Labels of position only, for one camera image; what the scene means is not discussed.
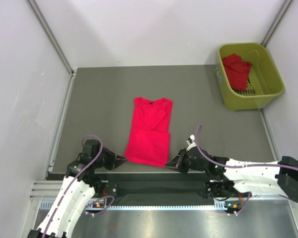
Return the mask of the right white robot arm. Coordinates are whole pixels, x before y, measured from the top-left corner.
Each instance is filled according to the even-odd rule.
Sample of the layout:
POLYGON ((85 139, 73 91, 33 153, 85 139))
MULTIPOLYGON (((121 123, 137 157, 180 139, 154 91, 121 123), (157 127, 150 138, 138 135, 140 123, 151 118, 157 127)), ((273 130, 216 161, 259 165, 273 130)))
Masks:
POLYGON ((273 162, 244 162, 212 156, 193 146, 181 149, 165 167, 180 173, 189 170, 204 172, 209 194, 215 198, 239 193, 268 193, 298 203, 298 161, 289 156, 273 162))

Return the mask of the bright pink t shirt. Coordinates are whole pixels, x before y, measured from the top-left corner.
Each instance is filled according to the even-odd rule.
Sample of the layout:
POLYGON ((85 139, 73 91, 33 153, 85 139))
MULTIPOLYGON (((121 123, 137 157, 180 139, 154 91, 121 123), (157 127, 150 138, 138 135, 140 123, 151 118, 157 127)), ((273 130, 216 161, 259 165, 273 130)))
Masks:
POLYGON ((169 124, 173 102, 137 97, 130 136, 124 153, 129 162, 164 167, 170 147, 169 124))

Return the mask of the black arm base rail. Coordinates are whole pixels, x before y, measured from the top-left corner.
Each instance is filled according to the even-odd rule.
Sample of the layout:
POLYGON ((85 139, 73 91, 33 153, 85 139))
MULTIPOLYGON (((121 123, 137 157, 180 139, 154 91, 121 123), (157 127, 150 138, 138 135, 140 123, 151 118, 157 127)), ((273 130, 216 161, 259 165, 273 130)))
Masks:
POLYGON ((211 205, 213 200, 238 199, 231 182, 205 173, 100 174, 95 197, 112 195, 116 206, 211 205))

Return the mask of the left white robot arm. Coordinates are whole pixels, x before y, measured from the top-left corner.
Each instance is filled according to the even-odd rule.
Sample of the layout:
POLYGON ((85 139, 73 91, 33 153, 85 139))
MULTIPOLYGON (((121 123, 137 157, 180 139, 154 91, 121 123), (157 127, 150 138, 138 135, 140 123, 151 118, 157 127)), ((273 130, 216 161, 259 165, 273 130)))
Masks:
POLYGON ((92 197, 103 201, 103 211, 114 202, 114 195, 106 195, 101 177, 95 174, 98 168, 111 171, 127 161, 106 148, 96 135, 82 139, 82 152, 71 162, 63 179, 60 191, 49 213, 37 229, 28 233, 29 238, 70 238, 82 213, 93 205, 92 197))

